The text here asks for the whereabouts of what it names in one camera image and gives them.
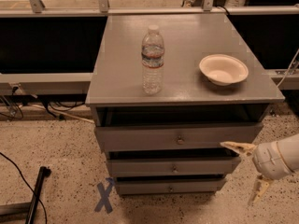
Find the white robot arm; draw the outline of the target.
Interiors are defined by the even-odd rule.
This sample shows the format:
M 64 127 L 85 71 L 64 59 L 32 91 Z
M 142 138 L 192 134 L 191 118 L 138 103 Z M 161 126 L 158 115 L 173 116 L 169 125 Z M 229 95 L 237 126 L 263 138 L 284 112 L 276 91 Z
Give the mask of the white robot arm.
M 275 180 L 299 171 L 299 134 L 257 146 L 233 141 L 221 142 L 239 155 L 252 157 L 257 172 L 249 205 L 261 200 Z

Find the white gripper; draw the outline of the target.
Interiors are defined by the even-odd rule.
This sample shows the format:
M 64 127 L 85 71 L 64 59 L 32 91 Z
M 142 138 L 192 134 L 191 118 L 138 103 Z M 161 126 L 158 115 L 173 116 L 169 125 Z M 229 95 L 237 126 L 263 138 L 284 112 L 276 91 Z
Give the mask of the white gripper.
M 293 141 L 291 140 L 262 143 L 257 147 L 250 143 L 225 141 L 221 142 L 221 146 L 231 149 L 239 155 L 250 156 L 253 154 L 253 163 L 261 175 L 257 175 L 255 178 L 249 205 L 254 205 L 261 200 L 273 180 L 279 180 L 293 173 Z

